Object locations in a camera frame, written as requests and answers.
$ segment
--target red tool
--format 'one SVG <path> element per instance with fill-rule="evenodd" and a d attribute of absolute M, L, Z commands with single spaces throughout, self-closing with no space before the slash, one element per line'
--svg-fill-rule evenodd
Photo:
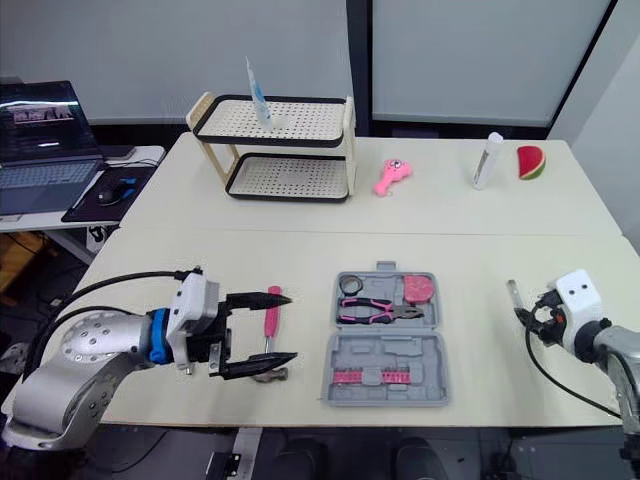
<path fill-rule="evenodd" d="M 362 371 L 334 370 L 331 383 L 362 383 Z M 408 385 L 411 383 L 411 374 L 404 371 L 385 371 L 382 372 L 382 383 Z"/>
<path fill-rule="evenodd" d="M 269 287 L 267 293 L 282 295 L 282 288 L 274 285 Z M 278 331 L 278 322 L 280 321 L 280 309 L 278 307 L 268 308 L 264 315 L 264 337 L 266 339 L 264 353 L 271 351 L 271 339 L 276 336 Z"/>
<path fill-rule="evenodd" d="M 269 293 L 282 295 L 282 289 L 277 285 L 269 287 Z M 280 308 L 268 308 L 264 314 L 264 353 L 271 353 L 273 349 L 272 340 L 278 331 L 278 323 L 280 322 Z M 276 368 L 264 373 L 259 373 L 252 377 L 258 383 L 271 383 L 274 380 L 284 381 L 289 378 L 289 369 L 287 367 Z"/>

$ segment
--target pink toy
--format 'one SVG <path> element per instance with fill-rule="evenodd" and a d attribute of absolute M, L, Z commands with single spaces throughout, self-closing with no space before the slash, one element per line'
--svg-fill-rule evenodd
<path fill-rule="evenodd" d="M 399 182 L 409 175 L 411 175 L 411 167 L 408 163 L 397 158 L 385 160 L 382 179 L 374 185 L 373 191 L 376 195 L 384 197 L 393 182 Z"/>

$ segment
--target watermelon slice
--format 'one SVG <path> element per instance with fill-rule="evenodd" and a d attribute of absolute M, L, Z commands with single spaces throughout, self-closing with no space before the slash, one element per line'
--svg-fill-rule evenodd
<path fill-rule="evenodd" d="M 546 164 L 544 152 L 540 147 L 527 145 L 518 148 L 520 180 L 532 180 L 540 176 Z"/>

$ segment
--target black mouse pad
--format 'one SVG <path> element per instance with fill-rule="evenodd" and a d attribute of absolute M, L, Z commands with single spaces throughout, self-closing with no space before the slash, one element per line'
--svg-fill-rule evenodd
<path fill-rule="evenodd" d="M 105 170 L 78 204 L 67 210 L 63 222 L 119 222 L 153 175 L 155 167 L 119 167 Z M 133 191 L 114 205 L 100 205 L 98 194 L 118 185 L 131 185 Z"/>

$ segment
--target white bottle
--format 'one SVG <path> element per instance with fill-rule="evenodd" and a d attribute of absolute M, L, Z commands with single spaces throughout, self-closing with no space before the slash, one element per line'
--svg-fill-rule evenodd
<path fill-rule="evenodd" d="M 480 163 L 476 174 L 473 176 L 473 188 L 476 190 L 482 190 L 487 184 L 489 177 L 493 173 L 493 167 L 496 165 L 496 161 L 500 156 L 500 150 L 502 148 L 502 135 L 497 132 L 492 132 L 487 139 L 487 144 L 480 157 Z"/>

